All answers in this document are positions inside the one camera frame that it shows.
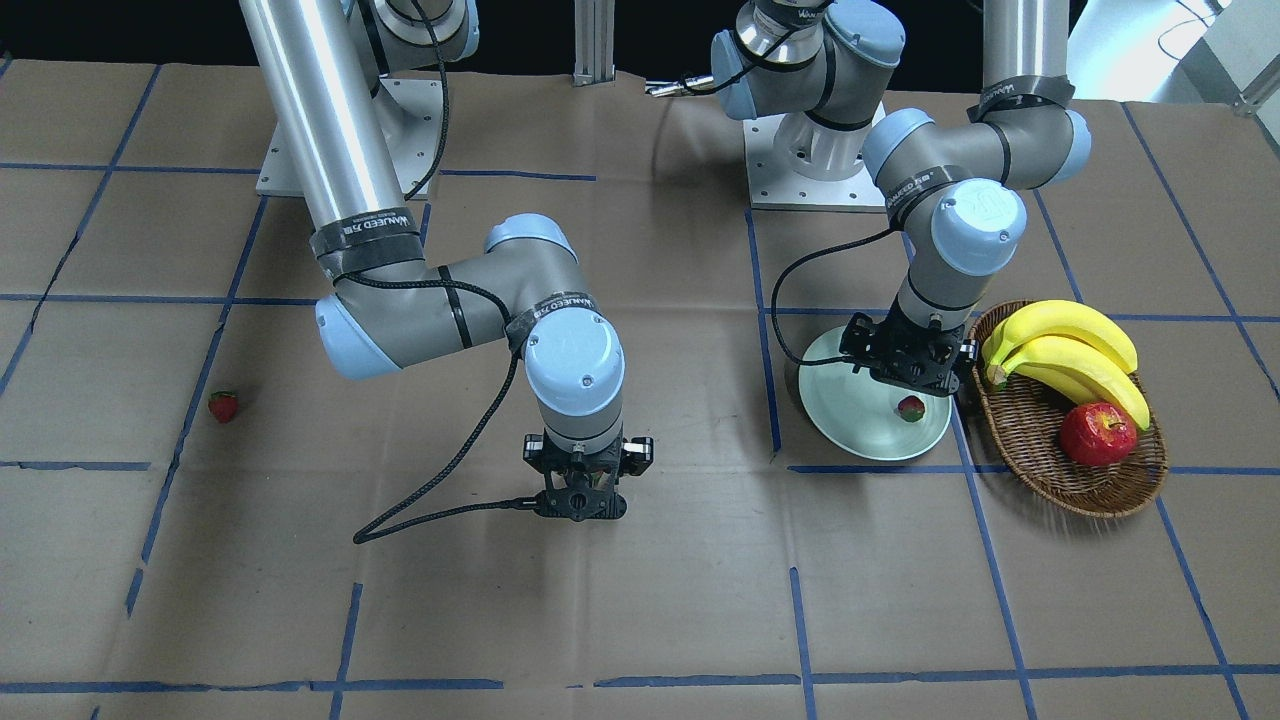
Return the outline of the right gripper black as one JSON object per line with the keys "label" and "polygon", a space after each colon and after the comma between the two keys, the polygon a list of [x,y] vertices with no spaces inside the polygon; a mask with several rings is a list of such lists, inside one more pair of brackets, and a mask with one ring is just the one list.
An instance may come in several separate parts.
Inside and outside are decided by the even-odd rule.
{"label": "right gripper black", "polygon": [[621,475],[639,477],[654,460],[654,439],[616,437],[595,454],[564,451],[540,434],[525,436],[524,460],[544,477],[545,488],[524,502],[543,518],[620,519],[627,511],[617,493]]}

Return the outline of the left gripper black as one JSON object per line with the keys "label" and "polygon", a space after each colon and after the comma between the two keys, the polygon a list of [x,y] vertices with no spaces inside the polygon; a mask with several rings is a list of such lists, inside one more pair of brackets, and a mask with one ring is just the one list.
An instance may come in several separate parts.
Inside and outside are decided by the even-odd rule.
{"label": "left gripper black", "polygon": [[948,397],[975,364],[979,345],[965,337],[964,324],[945,329],[936,313],[923,325],[905,313],[890,313],[879,323],[858,313],[844,329],[838,351],[858,369],[869,369],[873,380]]}

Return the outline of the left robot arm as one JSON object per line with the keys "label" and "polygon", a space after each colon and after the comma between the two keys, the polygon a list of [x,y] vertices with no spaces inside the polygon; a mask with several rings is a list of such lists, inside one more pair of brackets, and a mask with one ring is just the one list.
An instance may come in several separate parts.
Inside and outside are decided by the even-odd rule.
{"label": "left robot arm", "polygon": [[801,150],[854,135],[891,231],[915,256],[887,316],[855,315],[838,363],[925,395],[957,392],[977,352],[964,327],[1025,225],[1021,190],[1075,176],[1091,132],[1070,108],[1066,1],[983,5],[983,85],[968,123],[906,108],[876,120],[905,29],[873,1],[748,1],[712,42],[713,94],[736,119],[791,115]]}

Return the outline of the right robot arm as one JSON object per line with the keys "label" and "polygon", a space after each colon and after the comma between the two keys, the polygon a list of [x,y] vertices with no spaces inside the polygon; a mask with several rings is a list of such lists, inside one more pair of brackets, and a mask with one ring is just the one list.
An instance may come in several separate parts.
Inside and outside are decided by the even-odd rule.
{"label": "right robot arm", "polygon": [[425,173],[394,167],[410,118],[389,95],[393,72],[470,55],[475,4],[244,1],[241,10],[312,218],[311,250],[333,284],[315,316],[335,369],[365,379],[504,340],[541,414],[524,459],[545,482],[504,507],[573,521],[623,516],[616,483],[643,474],[654,447],[623,436],[625,351],[563,231],[518,214],[488,234],[481,255],[430,266],[407,202],[435,173],[445,136],[426,137]]}

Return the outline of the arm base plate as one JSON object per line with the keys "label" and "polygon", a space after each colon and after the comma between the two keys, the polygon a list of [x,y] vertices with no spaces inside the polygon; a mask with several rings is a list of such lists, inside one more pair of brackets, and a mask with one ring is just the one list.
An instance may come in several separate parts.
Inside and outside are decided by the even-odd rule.
{"label": "arm base plate", "polygon": [[881,102],[855,129],[833,129],[800,111],[742,123],[748,183],[755,209],[808,211],[882,211],[884,199],[861,160],[873,124],[884,118]]}
{"label": "arm base plate", "polygon": [[262,158],[256,192],[270,197],[303,199],[323,182],[334,190],[349,179],[357,164],[388,160],[399,191],[419,186],[433,167],[439,147],[443,91],[436,79],[384,78],[367,113],[347,108],[319,108],[306,114],[306,143],[279,120]]}

